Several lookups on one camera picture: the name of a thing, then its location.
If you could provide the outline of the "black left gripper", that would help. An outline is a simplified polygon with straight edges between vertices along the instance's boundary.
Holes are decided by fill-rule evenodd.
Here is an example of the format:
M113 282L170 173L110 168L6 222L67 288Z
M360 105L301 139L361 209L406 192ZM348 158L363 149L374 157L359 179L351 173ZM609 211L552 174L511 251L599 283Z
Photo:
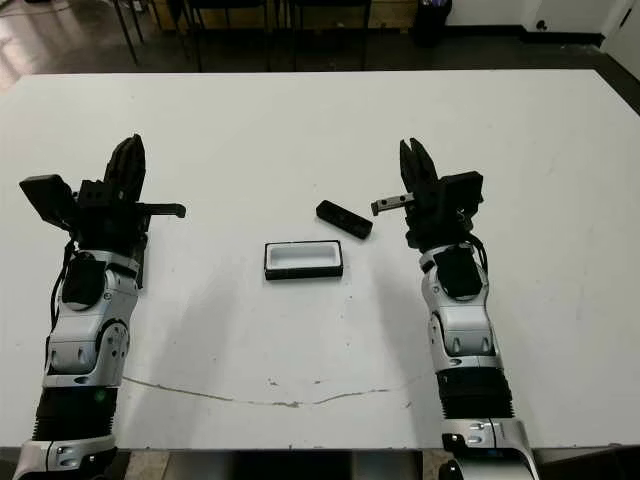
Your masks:
M104 181L82 181L75 217L81 250L109 251L140 261L152 216L186 216L186 207L180 203L139 201L145 174L143 141L134 134L115 147Z

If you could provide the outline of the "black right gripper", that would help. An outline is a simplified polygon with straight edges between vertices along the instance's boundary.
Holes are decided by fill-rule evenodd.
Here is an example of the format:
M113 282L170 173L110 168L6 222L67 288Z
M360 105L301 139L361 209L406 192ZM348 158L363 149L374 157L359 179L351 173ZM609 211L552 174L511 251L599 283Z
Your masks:
M432 157L416 138L400 141L399 162L407 192L373 201L372 214L403 208L407 243L419 251L465 241L483 202L483 178L438 178Z

